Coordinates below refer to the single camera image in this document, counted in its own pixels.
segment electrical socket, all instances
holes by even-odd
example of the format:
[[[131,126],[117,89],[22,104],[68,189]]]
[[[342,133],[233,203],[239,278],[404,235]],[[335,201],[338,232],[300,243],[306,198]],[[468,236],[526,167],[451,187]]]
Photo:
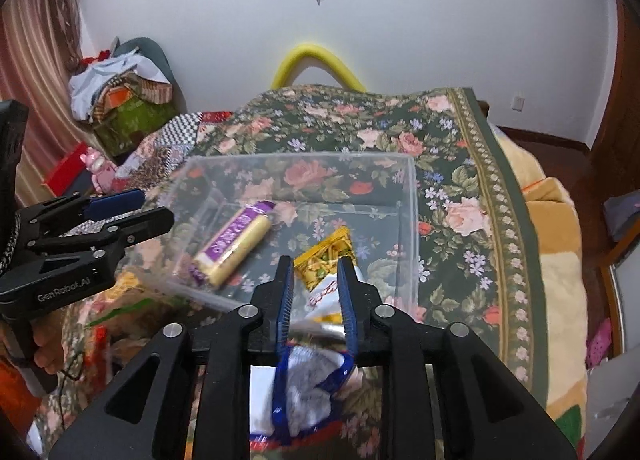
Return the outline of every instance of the electrical socket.
[[[513,104],[511,104],[511,109],[513,109],[514,111],[522,111],[524,109],[524,97],[517,95],[513,97]]]

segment human hand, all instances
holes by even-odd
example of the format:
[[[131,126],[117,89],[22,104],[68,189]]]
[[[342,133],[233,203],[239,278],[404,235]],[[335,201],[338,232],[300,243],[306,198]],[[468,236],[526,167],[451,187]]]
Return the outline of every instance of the human hand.
[[[36,366],[43,368],[48,374],[55,374],[62,369],[64,350],[62,348],[62,317],[60,312],[52,312],[31,322],[33,341],[38,350],[33,356]],[[0,337],[4,339],[4,323],[0,323]]]

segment clear plastic container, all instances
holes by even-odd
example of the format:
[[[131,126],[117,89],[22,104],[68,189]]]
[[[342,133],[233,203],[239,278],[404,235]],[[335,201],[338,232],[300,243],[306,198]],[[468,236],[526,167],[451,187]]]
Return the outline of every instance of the clear plastic container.
[[[276,202],[271,230],[220,289],[198,286],[188,270],[193,256],[240,207],[260,200]],[[192,157],[159,204],[174,212],[175,224],[161,236],[164,268],[147,266],[141,278],[149,287],[229,311],[273,278],[281,255],[296,258],[347,225],[356,264],[383,302],[405,311],[417,305],[415,167],[405,154]],[[145,261],[137,252],[130,248],[130,265]],[[298,288],[297,293],[292,319],[306,292]]]

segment curtain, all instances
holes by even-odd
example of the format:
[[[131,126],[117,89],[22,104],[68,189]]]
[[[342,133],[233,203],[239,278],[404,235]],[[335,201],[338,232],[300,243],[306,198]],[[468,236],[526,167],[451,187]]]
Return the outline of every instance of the curtain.
[[[47,174],[79,141],[100,147],[71,117],[68,81],[80,59],[78,0],[7,0],[0,13],[0,99],[30,110],[15,192],[22,205],[51,198]]]

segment yellow foam tube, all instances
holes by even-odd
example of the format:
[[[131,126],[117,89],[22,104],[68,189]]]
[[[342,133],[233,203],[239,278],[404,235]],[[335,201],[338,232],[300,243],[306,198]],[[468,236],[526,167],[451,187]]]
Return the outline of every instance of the yellow foam tube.
[[[350,69],[348,69],[340,59],[326,48],[322,48],[322,46],[311,43],[302,43],[302,45],[296,46],[287,54],[284,61],[280,64],[280,67],[276,72],[276,76],[273,78],[271,89],[276,90],[287,86],[287,81],[293,71],[293,68],[295,68],[296,65],[305,57],[311,57],[326,64],[342,82],[342,85],[345,88],[349,88],[353,91],[367,91],[362,83],[357,80],[356,76],[351,73]]]

